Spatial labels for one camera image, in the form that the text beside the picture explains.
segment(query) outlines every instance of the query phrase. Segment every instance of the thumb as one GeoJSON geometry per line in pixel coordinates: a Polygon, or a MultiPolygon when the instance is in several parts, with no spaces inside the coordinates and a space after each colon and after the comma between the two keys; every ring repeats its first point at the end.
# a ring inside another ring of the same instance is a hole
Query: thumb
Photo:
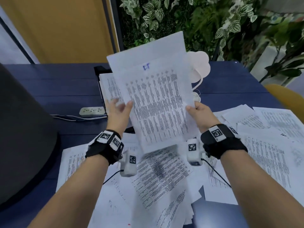
{"type": "Polygon", "coordinates": [[[197,113],[197,109],[195,109],[194,107],[191,107],[191,106],[188,105],[188,106],[186,106],[186,110],[192,116],[192,118],[195,119],[196,113],[197,113]]]}
{"type": "Polygon", "coordinates": [[[126,104],[125,109],[123,110],[123,114],[125,116],[129,117],[129,115],[131,113],[131,110],[132,110],[132,107],[133,107],[133,102],[132,101],[128,101],[128,103],[126,104]]]}

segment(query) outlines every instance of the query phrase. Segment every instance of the blue ink mark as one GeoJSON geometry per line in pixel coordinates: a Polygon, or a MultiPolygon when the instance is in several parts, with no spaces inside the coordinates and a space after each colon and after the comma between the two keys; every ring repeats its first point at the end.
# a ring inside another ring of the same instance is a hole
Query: blue ink mark
{"type": "Polygon", "coordinates": [[[143,66],[143,69],[144,69],[144,70],[149,69],[149,64],[150,64],[150,63],[147,63],[147,65],[143,66]]]}

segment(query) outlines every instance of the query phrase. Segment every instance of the forearm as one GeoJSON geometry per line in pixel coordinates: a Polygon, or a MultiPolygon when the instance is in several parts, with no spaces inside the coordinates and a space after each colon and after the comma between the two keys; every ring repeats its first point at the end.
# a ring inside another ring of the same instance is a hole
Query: forearm
{"type": "Polygon", "coordinates": [[[248,153],[229,150],[221,163],[250,227],[304,227],[304,208],[248,153]]]}
{"type": "Polygon", "coordinates": [[[29,228],[87,227],[98,199],[108,161],[88,157],[38,213],[29,228]]]}

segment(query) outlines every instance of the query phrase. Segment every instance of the power cord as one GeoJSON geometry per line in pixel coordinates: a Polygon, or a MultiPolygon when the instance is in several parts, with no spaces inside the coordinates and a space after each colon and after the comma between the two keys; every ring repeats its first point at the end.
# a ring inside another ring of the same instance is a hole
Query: power cord
{"type": "Polygon", "coordinates": [[[102,185],[104,185],[107,181],[109,181],[114,175],[116,175],[119,172],[123,172],[123,170],[117,171],[115,174],[113,174],[111,177],[109,177],[108,180],[106,180],[102,185]]]}
{"type": "Polygon", "coordinates": [[[207,160],[205,160],[203,158],[201,158],[201,160],[207,162],[207,164],[214,170],[214,172],[216,172],[217,175],[220,176],[221,179],[231,188],[231,185],[213,168],[212,165],[210,165],[210,163],[207,160]]]}
{"type": "Polygon", "coordinates": [[[51,114],[53,118],[70,121],[70,122],[85,122],[85,121],[91,121],[91,120],[97,120],[106,118],[107,115],[101,116],[101,117],[95,117],[95,118],[81,118],[73,115],[60,115],[60,114],[51,114]]]}

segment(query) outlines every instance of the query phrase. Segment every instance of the white extension socket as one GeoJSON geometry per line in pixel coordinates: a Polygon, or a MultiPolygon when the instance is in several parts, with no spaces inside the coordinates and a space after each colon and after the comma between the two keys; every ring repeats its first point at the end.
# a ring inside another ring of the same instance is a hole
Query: white extension socket
{"type": "Polygon", "coordinates": [[[80,116],[86,117],[97,117],[105,114],[105,109],[103,106],[97,107],[83,107],[79,112],[80,116]]]}

